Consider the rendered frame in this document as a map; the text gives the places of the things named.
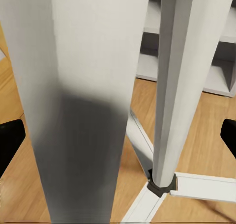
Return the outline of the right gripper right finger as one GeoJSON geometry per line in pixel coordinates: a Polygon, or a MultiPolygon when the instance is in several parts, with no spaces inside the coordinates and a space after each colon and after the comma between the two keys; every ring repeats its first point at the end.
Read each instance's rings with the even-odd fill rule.
{"type": "Polygon", "coordinates": [[[236,158],[236,121],[224,119],[220,136],[236,158]]]}

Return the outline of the camera tripod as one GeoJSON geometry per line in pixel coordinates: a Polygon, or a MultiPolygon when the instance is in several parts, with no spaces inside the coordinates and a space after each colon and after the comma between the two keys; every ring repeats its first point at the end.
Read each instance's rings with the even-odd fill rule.
{"type": "Polygon", "coordinates": [[[170,196],[236,203],[236,179],[176,172],[233,0],[161,0],[154,145],[130,107],[148,0],[0,0],[52,224],[110,224],[125,135],[147,178],[120,224],[170,196]]]}

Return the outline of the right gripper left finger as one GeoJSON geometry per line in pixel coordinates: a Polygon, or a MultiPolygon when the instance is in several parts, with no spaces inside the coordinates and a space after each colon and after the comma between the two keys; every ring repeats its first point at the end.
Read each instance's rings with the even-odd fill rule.
{"type": "Polygon", "coordinates": [[[25,136],[25,127],[21,118],[0,124],[0,177],[4,174],[25,136]]]}

